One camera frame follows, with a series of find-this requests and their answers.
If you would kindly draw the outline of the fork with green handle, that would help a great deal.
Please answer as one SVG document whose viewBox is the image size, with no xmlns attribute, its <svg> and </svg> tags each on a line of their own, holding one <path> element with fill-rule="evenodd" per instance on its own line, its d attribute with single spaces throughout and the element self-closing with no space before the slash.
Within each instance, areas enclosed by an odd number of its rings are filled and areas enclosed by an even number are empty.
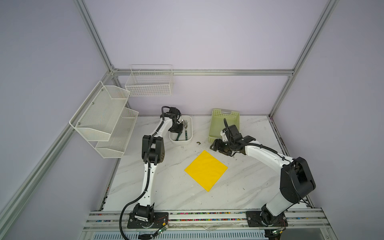
<svg viewBox="0 0 384 240">
<path fill-rule="evenodd" d="M 188 121 L 184 120 L 185 141 L 188 140 Z"/>
</svg>

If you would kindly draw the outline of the yellow paper napkin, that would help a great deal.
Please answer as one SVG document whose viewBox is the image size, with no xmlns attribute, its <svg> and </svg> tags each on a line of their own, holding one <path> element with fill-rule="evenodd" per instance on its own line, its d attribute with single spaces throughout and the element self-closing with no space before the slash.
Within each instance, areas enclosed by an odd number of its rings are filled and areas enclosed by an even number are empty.
<svg viewBox="0 0 384 240">
<path fill-rule="evenodd" d="M 185 168 L 185 172 L 203 189 L 209 192 L 227 169 L 226 165 L 207 151 L 203 151 Z"/>
</svg>

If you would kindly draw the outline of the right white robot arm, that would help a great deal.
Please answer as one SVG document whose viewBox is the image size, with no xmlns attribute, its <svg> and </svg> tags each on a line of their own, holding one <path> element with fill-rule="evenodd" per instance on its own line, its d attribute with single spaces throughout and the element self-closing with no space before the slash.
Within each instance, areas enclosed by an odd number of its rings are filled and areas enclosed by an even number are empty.
<svg viewBox="0 0 384 240">
<path fill-rule="evenodd" d="M 240 153 L 254 158 L 274 170 L 280 177 L 279 191 L 261 208 L 257 223 L 271 227 L 275 225 L 284 211 L 298 204 L 304 197 L 316 189 L 316 183 L 308 162 L 301 157 L 292 158 L 279 154 L 251 136 L 242 136 L 235 125 L 221 131 L 221 139 L 216 139 L 210 149 L 233 157 Z"/>
</svg>

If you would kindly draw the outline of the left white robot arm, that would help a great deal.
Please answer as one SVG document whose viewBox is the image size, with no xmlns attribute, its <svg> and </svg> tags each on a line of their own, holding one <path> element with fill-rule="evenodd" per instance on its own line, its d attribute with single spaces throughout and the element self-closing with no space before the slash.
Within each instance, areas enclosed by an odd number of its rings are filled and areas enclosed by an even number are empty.
<svg viewBox="0 0 384 240">
<path fill-rule="evenodd" d="M 163 135 L 167 132 L 181 133 L 184 129 L 180 118 L 182 114 L 176 107 L 163 106 L 160 121 L 154 131 L 142 139 L 142 160 L 144 162 L 144 180 L 142 193 L 128 206 L 136 204 L 130 222 L 137 222 L 145 228 L 150 227 L 155 219 L 155 202 L 152 198 L 155 173 L 159 164 L 165 159 Z"/>
</svg>

